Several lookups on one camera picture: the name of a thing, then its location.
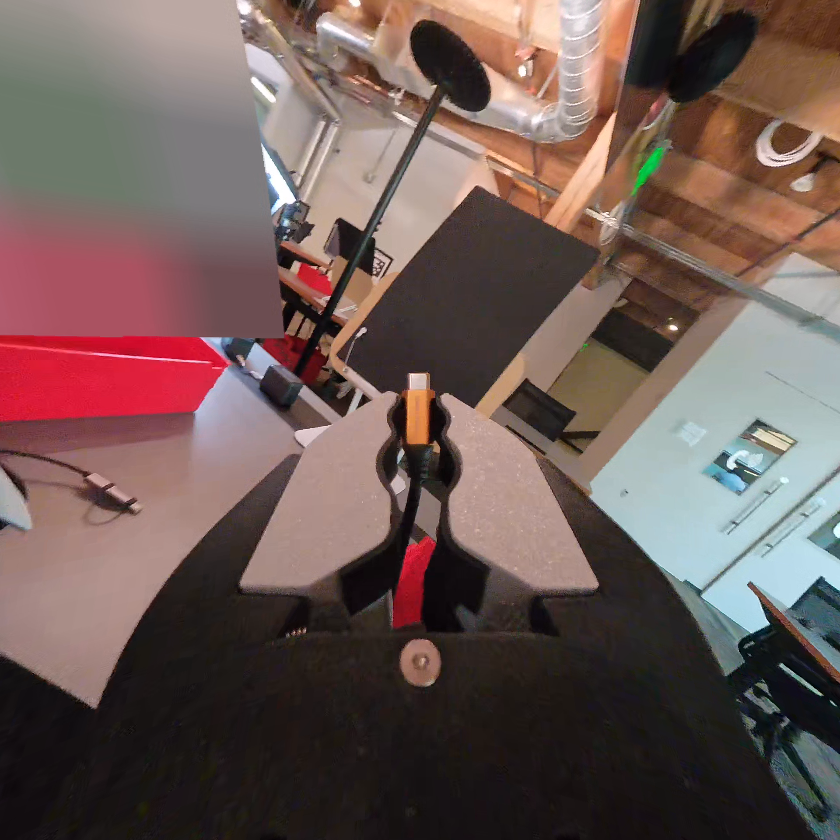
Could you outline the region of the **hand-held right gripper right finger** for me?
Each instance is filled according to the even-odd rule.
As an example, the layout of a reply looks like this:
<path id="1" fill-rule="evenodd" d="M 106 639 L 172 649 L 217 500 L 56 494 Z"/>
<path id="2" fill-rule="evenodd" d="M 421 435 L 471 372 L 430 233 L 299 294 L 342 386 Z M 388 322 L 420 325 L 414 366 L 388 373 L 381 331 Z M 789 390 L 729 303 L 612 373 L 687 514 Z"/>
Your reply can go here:
<path id="1" fill-rule="evenodd" d="M 423 581 L 431 632 L 531 632 L 539 607 L 599 581 L 537 456 L 452 395 L 437 405 L 445 494 Z"/>

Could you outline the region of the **red bin with black divider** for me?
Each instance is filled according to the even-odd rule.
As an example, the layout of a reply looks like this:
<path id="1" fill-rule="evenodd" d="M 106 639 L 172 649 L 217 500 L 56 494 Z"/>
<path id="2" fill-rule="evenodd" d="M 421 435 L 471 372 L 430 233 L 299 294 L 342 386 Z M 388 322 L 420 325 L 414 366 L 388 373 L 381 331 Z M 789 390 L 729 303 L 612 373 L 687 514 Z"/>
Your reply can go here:
<path id="1" fill-rule="evenodd" d="M 407 549 L 393 597 L 392 626 L 410 627 L 422 622 L 425 574 L 436 549 L 429 536 L 411 543 Z"/>

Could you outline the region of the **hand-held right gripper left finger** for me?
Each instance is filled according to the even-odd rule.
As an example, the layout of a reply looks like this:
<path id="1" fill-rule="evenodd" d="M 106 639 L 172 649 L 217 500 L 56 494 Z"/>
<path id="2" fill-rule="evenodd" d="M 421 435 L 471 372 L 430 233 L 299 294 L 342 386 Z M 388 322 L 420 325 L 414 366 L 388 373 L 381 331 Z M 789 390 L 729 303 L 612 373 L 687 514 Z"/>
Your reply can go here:
<path id="1" fill-rule="evenodd" d="M 327 426 L 301 454 L 239 589 L 362 613 L 396 584 L 394 392 Z"/>

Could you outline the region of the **green exit sign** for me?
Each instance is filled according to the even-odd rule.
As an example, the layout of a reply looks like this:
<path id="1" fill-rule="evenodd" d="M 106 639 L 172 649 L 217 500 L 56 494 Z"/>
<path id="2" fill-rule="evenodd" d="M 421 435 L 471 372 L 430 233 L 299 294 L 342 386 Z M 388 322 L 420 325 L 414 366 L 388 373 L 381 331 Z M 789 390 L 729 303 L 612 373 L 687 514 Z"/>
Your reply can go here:
<path id="1" fill-rule="evenodd" d="M 636 196 L 639 190 L 658 171 L 659 167 L 662 165 L 665 155 L 670 151 L 670 148 L 670 143 L 662 143 L 655 146 L 647 154 L 643 162 L 637 168 L 630 196 Z"/>

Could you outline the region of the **silver ventilation duct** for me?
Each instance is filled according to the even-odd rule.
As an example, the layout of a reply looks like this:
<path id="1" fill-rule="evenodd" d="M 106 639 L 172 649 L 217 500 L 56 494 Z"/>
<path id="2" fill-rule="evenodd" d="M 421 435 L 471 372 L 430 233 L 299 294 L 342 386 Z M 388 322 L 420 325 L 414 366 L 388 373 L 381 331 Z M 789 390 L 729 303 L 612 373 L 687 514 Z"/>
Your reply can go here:
<path id="1" fill-rule="evenodd" d="M 428 99 L 444 92 L 459 117 L 537 144 L 581 136 L 594 119 L 602 84 L 603 2 L 559 2 L 556 101 L 528 94 L 480 61 L 451 29 L 419 13 L 384 16 L 368 30 L 337 13 L 316 22 L 319 54 L 346 53 L 372 66 L 396 88 Z"/>

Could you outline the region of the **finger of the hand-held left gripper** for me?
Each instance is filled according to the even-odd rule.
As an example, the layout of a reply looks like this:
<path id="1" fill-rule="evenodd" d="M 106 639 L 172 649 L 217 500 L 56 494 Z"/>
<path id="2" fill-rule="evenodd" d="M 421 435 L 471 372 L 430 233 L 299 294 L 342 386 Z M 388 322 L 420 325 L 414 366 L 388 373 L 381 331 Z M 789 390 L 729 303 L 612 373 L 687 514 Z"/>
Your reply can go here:
<path id="1" fill-rule="evenodd" d="M 1 463 L 1 529 L 7 528 L 28 532 L 33 528 L 33 521 L 25 483 L 16 472 Z"/>

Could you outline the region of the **red plastic bin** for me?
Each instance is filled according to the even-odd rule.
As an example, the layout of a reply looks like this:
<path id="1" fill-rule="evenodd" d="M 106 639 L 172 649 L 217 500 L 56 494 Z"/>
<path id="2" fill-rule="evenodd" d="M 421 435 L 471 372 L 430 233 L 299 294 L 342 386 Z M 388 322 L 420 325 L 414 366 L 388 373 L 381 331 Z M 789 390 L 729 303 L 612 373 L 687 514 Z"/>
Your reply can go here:
<path id="1" fill-rule="evenodd" d="M 194 413 L 228 365 L 203 338 L 4 335 L 1 420 Z"/>

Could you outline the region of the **grey usb hub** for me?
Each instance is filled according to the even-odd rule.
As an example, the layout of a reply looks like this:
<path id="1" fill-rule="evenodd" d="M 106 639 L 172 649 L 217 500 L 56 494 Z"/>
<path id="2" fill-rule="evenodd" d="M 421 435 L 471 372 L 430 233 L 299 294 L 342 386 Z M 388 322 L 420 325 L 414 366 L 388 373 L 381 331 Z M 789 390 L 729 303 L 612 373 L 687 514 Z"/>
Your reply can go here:
<path id="1" fill-rule="evenodd" d="M 74 474 L 83 484 L 83 494 L 86 496 L 86 498 L 89 498 L 94 505 L 106 511 L 111 511 L 117 515 L 129 513 L 133 516 L 138 515 L 142 511 L 142 506 L 137 497 L 134 497 L 129 493 L 124 492 L 110 479 L 106 478 L 105 476 L 102 476 L 101 474 L 93 470 L 87 470 L 79 467 L 78 465 L 71 464 L 65 460 L 50 457 L 47 455 L 41 455 L 23 450 L 2 448 L 1 463 L 5 463 L 8 467 L 10 467 L 7 463 L 9 459 L 25 459 L 37 461 L 39 463 L 62 469 L 68 473 Z M 19 477 L 23 480 L 27 487 L 28 507 L 30 510 L 30 493 L 28 485 L 21 476 Z"/>

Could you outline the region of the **white tablet stand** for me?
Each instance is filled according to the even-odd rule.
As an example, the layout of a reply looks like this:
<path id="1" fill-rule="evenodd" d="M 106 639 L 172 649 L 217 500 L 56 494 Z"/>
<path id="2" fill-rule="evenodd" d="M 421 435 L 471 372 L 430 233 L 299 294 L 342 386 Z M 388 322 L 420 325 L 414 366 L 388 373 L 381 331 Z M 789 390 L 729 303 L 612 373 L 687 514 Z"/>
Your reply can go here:
<path id="1" fill-rule="evenodd" d="M 349 386 L 353 387 L 353 397 L 350 403 L 350 407 L 346 416 L 351 415 L 355 411 L 357 411 L 360 407 L 362 407 L 362 401 L 364 398 L 369 399 L 370 402 L 379 398 L 382 393 L 377 391 L 368 381 L 364 378 L 360 377 L 357 373 L 352 372 L 350 369 L 350 357 L 352 355 L 353 349 L 355 344 L 363 338 L 363 336 L 368 332 L 366 327 L 359 327 L 353 333 L 352 339 L 346 349 L 345 357 L 340 357 L 340 351 L 337 351 L 335 354 L 330 354 L 330 363 L 333 367 L 333 372 L 340 374 L 344 380 L 349 383 Z M 299 430 L 294 433 L 295 441 L 303 448 L 309 447 L 314 440 L 316 440 L 321 434 L 328 430 L 328 425 L 322 425 L 319 427 L 310 427 Z"/>

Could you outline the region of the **black office chair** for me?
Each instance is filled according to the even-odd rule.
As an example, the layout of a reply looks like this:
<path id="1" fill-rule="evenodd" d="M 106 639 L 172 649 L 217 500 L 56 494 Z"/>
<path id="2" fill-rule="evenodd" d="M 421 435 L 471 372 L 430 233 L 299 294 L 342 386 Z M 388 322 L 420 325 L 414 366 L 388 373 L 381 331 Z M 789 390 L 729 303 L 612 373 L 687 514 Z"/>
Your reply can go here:
<path id="1" fill-rule="evenodd" d="M 541 455 L 557 443 L 582 453 L 567 432 L 577 412 L 529 380 L 524 380 L 501 408 L 501 424 Z"/>
<path id="2" fill-rule="evenodd" d="M 838 651 L 830 639 L 823 638 Z M 728 683 L 742 712 L 754 722 L 752 735 L 761 741 L 768 762 L 776 753 L 791 762 L 815 800 L 806 810 L 819 823 L 826 823 L 835 810 L 807 769 L 798 746 L 806 734 L 838 753 L 839 686 L 768 620 L 767 626 L 738 642 L 738 651 L 742 665 L 730 674 Z"/>

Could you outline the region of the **black tripod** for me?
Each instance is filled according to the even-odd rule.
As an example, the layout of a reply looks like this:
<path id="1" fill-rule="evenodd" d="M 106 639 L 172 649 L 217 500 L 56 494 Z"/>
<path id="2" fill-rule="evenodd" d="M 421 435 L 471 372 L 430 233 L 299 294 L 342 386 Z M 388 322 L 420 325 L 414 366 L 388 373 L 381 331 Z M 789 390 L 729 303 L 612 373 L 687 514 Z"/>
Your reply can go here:
<path id="1" fill-rule="evenodd" d="M 443 100 L 450 100 L 457 108 L 467 112 L 479 112 L 490 101 L 490 80 L 484 66 L 474 51 L 454 31 L 431 19 L 423 19 L 414 25 L 409 39 L 414 61 L 425 79 L 432 84 L 433 92 L 299 357 L 294 369 L 294 374 L 299 379 L 302 379 L 321 337 L 331 323 L 354 272 L 359 268 L 362 257 L 366 254 L 369 243 Z"/>

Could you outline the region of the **white door with window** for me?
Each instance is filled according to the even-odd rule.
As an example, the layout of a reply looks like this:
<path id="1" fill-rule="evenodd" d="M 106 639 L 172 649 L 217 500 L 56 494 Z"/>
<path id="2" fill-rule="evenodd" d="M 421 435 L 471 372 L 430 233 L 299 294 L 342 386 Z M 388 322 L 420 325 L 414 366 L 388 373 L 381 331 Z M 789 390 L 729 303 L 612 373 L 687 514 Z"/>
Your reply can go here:
<path id="1" fill-rule="evenodd" d="M 715 404 L 703 423 L 683 498 L 692 515 L 689 546 L 713 571 L 752 541 L 792 487 L 795 457 L 804 454 L 802 401 L 784 387 L 741 393 Z"/>
<path id="2" fill-rule="evenodd" d="M 791 606 L 818 579 L 838 586 L 838 523 L 835 467 L 772 531 L 759 559 L 759 587 Z"/>

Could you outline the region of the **wooden desk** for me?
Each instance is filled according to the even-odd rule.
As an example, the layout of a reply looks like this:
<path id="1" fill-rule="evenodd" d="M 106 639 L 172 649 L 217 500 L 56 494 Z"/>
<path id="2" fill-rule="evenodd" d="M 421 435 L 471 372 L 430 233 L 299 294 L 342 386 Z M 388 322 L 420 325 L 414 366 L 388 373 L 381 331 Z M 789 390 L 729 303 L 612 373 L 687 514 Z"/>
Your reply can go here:
<path id="1" fill-rule="evenodd" d="M 759 600 L 765 618 L 773 628 L 796 646 L 803 656 L 839 686 L 839 653 L 823 637 L 806 628 L 785 611 L 784 605 L 753 582 L 748 588 Z"/>

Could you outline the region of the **black board with wooden rim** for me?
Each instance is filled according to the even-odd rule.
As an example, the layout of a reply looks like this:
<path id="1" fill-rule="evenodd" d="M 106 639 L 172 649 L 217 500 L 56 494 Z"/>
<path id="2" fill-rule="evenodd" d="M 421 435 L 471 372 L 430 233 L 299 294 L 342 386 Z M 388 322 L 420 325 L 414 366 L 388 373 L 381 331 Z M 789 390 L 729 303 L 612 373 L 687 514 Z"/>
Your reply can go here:
<path id="1" fill-rule="evenodd" d="M 370 398 L 426 372 L 437 394 L 477 408 L 598 255 L 475 186 L 359 305 L 331 366 Z"/>

